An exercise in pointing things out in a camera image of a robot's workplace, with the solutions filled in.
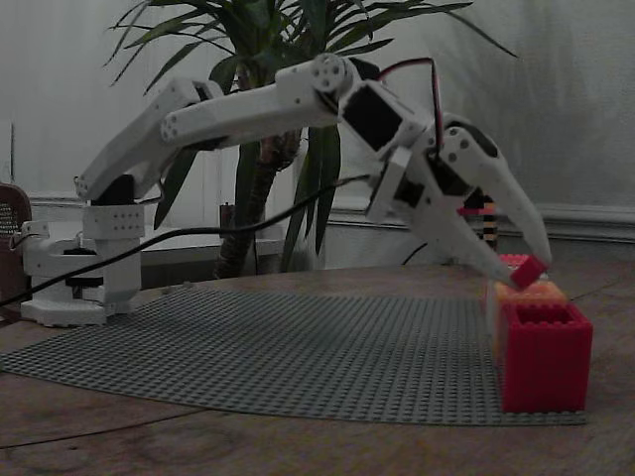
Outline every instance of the lego baseplate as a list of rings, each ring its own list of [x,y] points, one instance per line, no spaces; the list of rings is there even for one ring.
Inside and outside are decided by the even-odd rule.
[[[583,413],[502,413],[476,300],[181,290],[2,362],[62,384],[250,414],[585,423]]]

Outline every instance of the wooden table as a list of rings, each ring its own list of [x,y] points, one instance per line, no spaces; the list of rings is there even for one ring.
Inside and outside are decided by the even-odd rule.
[[[430,427],[203,411],[0,375],[0,475],[635,474],[635,264],[551,272],[595,325],[586,426]],[[330,296],[479,296],[459,267],[342,270],[205,284]],[[160,291],[146,292],[153,299]],[[21,322],[0,351],[61,331]]]

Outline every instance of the plant leaf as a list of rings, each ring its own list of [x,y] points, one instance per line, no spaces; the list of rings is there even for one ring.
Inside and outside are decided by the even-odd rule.
[[[311,25],[311,32],[319,45],[326,36],[326,0],[300,0],[300,5]]]
[[[455,13],[452,13],[452,12],[447,12],[447,14],[450,15],[455,20],[457,20],[460,23],[462,23],[463,25],[465,25],[467,28],[471,29],[476,35],[478,35],[479,37],[481,37],[482,39],[484,39],[485,41],[487,41],[491,45],[493,45],[496,48],[498,48],[499,50],[505,52],[507,55],[510,55],[510,56],[512,56],[514,58],[518,57],[515,53],[513,53],[512,51],[510,51],[510,50],[506,49],[505,47],[503,47],[500,43],[498,43],[492,37],[487,35],[481,28],[477,27],[476,25],[474,25],[469,20],[467,20],[467,19],[465,19],[465,18],[463,18],[463,17],[461,17],[459,15],[456,15]]]
[[[191,52],[193,52],[201,44],[202,42],[190,43],[189,45],[185,45],[173,57],[168,59],[166,63],[163,65],[163,67],[161,68],[161,70],[154,77],[154,79],[150,81],[150,84],[148,84],[148,87],[146,87],[144,96],[148,94],[148,92],[150,92],[150,89],[152,89],[153,86],[157,84],[157,82],[159,82],[161,78],[165,76],[168,71],[170,71],[173,67],[175,67],[182,60],[184,60]]]
[[[305,162],[308,163],[307,172],[307,195],[313,195],[319,191],[321,182],[322,162],[327,160],[324,154],[324,144],[322,143],[321,129],[309,129],[309,150]],[[307,207],[307,230],[305,238],[309,237],[314,226],[316,214],[316,204],[312,203]]]
[[[236,52],[249,58],[254,54],[255,32],[236,15],[232,8],[219,8],[216,17],[223,26]]]
[[[329,186],[339,179],[341,172],[341,143],[337,126],[327,127],[319,130],[323,153],[321,161],[320,186]],[[316,221],[316,253],[319,254],[326,234],[330,211],[333,207],[335,191],[330,192],[319,199],[317,204]]]
[[[387,25],[391,24],[395,20],[403,20],[405,18],[418,17],[420,15],[430,15],[434,13],[445,13],[450,12],[452,10],[458,10],[461,8],[465,8],[471,5],[471,3],[450,3],[446,5],[441,5],[439,7],[431,6],[431,7],[423,7],[423,8],[411,8],[411,9],[403,9],[399,7],[395,7],[394,10],[388,10],[379,15],[375,15],[370,20],[362,20],[359,22],[353,22],[347,26],[350,29],[348,33],[346,33],[343,37],[337,40],[333,45],[331,45],[327,50],[330,53],[339,52],[342,49],[357,43],[361,39],[363,39],[366,35],[368,35],[368,29],[370,28],[373,32],[381,30]]]
[[[389,38],[388,40],[381,40],[379,42],[369,43],[368,45],[362,45],[361,47],[351,48],[349,50],[343,50],[341,52],[338,52],[337,54],[343,57],[350,57],[352,55],[363,55],[365,53],[371,53],[371,52],[374,52],[375,50],[384,48],[386,45],[394,41],[395,41],[394,38]]]
[[[300,172],[300,178],[298,179],[298,186],[296,187],[296,199],[294,203],[299,203],[307,197],[307,178],[309,173],[309,163],[305,160]],[[280,265],[281,273],[287,273],[291,265],[291,260],[296,249],[296,243],[298,242],[298,236],[300,235],[300,229],[302,223],[305,220],[305,213],[307,209],[303,208],[291,217],[289,222],[289,229],[287,230],[287,238],[285,239],[285,249],[282,254],[282,263]]]
[[[153,40],[156,40],[157,38],[163,37],[165,35],[169,35],[170,33],[180,32],[182,30],[185,30],[186,28],[195,26],[195,25],[190,25],[188,23],[185,23],[185,20],[190,20],[192,18],[196,18],[201,15],[202,13],[195,10],[193,12],[189,12],[179,17],[175,17],[165,22],[162,22],[156,27],[154,27],[152,30],[150,30],[148,33],[142,35],[141,38],[135,40],[133,43],[128,45],[126,49],[134,48],[144,43],[152,42]]]
[[[141,54],[141,52],[143,51],[144,48],[146,48],[147,45],[148,44],[137,47],[137,51],[132,55],[132,57],[128,59],[126,64],[121,68],[121,70],[119,71],[119,74],[117,74],[117,77],[115,77],[115,79],[110,83],[110,86],[114,86],[117,82],[119,82],[119,79],[123,77],[123,75],[126,73],[128,68],[132,65],[134,60],[137,58],[138,55]]]
[[[183,184],[188,177],[188,173],[197,154],[198,151],[182,150],[170,167],[163,185],[163,200],[159,203],[157,212],[155,213],[155,230],[161,226],[168,216],[168,213],[170,213],[170,209],[177,200],[181,188],[183,188]]]
[[[239,64],[240,57],[238,56],[225,58],[213,68],[209,79],[215,81],[225,94],[229,94]]]
[[[260,143],[252,142],[240,146],[240,161],[236,170],[236,209],[235,223],[237,227],[247,224],[249,198],[254,187],[256,176],[256,163],[260,156]]]
[[[132,17],[132,20],[130,21],[130,25],[128,25],[128,27],[126,28],[126,30],[121,34],[121,38],[119,39],[119,41],[117,42],[117,45],[115,46],[114,51],[112,52],[112,55],[110,55],[110,58],[108,59],[108,61],[104,64],[104,66],[109,65],[117,56],[117,54],[121,51],[121,49],[123,48],[123,44],[126,41],[126,38],[128,38],[128,35],[130,35],[130,32],[132,31],[132,29],[134,28],[135,23],[137,23],[137,20],[139,20],[141,18],[141,15],[143,15],[143,12],[145,12],[148,7],[150,6],[150,2],[148,0],[146,0],[143,5],[141,6],[141,8],[139,9],[139,11],[134,15],[134,17]]]
[[[269,13],[268,0],[256,0],[245,4],[245,9],[250,20],[261,30],[269,28],[271,15]]]

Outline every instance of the robotic arm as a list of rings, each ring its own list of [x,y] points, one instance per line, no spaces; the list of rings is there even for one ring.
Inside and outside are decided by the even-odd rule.
[[[468,122],[447,115],[438,154],[435,128],[383,84],[362,80],[348,59],[322,55],[280,70],[275,84],[224,96],[213,82],[174,80],[75,181],[88,202],[83,236],[56,242],[46,223],[25,223],[25,270],[34,284],[132,249],[144,236],[142,199],[161,182],[184,148],[222,149],[305,127],[341,123],[384,164],[373,180],[367,216],[397,212],[421,238],[516,288],[551,263],[538,211],[494,143]],[[524,232],[534,252],[529,268],[512,274],[479,240],[457,210],[483,188]],[[141,285],[139,256],[81,275],[23,303],[23,315],[44,325],[105,322],[129,310]]]

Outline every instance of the lego brick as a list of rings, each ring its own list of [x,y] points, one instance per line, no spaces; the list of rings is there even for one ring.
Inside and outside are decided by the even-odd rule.
[[[506,303],[516,304],[566,304],[567,296],[554,283],[538,281],[524,291],[516,291],[502,283],[491,283],[487,297],[487,329],[491,335],[492,356],[500,365],[498,331],[501,327],[501,306]]]
[[[529,255],[500,255],[500,259],[515,270],[529,259]]]
[[[185,289],[0,356],[5,371],[228,412],[446,425],[503,414],[479,302]]]
[[[543,265],[538,258],[530,256],[513,274],[512,281],[520,290],[525,289],[530,284],[537,281],[543,273],[547,271],[547,267]]]
[[[573,304],[504,304],[503,411],[584,410],[593,327]]]

